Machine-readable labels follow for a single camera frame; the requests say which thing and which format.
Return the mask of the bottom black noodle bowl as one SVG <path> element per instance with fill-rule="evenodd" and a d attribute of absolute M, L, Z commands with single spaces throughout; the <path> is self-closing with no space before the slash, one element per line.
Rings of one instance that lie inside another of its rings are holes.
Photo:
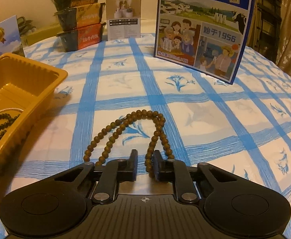
<path fill-rule="evenodd" d="M 78 29 L 59 32 L 63 48 L 66 52 L 77 51 L 102 41 L 106 22 L 84 26 Z"/>

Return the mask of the orange plastic tray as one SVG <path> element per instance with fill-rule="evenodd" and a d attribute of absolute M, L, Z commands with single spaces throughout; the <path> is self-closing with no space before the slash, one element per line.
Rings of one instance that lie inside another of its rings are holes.
<path fill-rule="evenodd" d="M 45 113 L 55 88 L 67 76 L 65 70 L 13 53 L 0 56 L 0 114 L 17 118 L 0 140 L 0 169 Z"/>

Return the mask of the black folding ladder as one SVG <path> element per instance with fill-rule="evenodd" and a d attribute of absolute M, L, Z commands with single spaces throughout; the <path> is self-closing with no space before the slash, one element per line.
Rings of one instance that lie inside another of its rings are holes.
<path fill-rule="evenodd" d="M 276 62 L 281 29 L 282 0 L 255 0 L 247 45 Z"/>

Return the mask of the middle black noodle bowl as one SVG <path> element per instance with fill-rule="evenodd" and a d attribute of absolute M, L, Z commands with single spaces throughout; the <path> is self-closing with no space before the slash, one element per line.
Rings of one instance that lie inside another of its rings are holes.
<path fill-rule="evenodd" d="M 54 13 L 63 31 L 101 23 L 105 3 L 92 3 Z"/>

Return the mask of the flat brown cardboard box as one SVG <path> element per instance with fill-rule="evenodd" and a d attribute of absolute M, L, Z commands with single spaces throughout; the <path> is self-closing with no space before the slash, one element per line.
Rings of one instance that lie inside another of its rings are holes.
<path fill-rule="evenodd" d="M 58 32 L 62 30 L 59 24 L 53 24 L 34 31 L 28 31 L 26 34 L 21 36 L 21 42 L 23 47 L 31 46 L 44 39 L 54 37 Z"/>

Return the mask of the light blue milk carton box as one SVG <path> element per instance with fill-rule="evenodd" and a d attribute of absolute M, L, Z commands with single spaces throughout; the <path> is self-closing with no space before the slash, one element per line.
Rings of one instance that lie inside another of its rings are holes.
<path fill-rule="evenodd" d="M 5 53 L 25 56 L 16 15 L 0 22 L 0 56 Z"/>

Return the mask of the blue white checkered tablecloth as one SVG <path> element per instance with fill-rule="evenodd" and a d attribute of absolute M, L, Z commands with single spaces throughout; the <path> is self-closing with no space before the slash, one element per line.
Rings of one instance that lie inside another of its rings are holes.
<path fill-rule="evenodd" d="M 0 238 L 291 238 L 291 77 L 245 48 L 232 84 L 153 56 L 155 38 L 25 58 L 67 71 L 0 169 Z M 138 152 L 134 182 L 96 203 L 96 166 Z M 152 157 L 197 167 L 197 203 Z"/>

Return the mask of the small white product box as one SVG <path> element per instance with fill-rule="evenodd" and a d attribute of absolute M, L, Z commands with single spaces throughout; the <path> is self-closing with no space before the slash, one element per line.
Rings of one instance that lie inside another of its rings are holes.
<path fill-rule="evenodd" d="M 141 0 L 105 0 L 108 40 L 141 37 Z"/>

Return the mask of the dark blue milk carton box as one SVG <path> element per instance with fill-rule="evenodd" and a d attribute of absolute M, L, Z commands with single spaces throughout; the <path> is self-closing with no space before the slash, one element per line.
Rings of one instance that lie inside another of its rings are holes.
<path fill-rule="evenodd" d="M 232 84 L 255 0 L 158 0 L 154 57 Z"/>

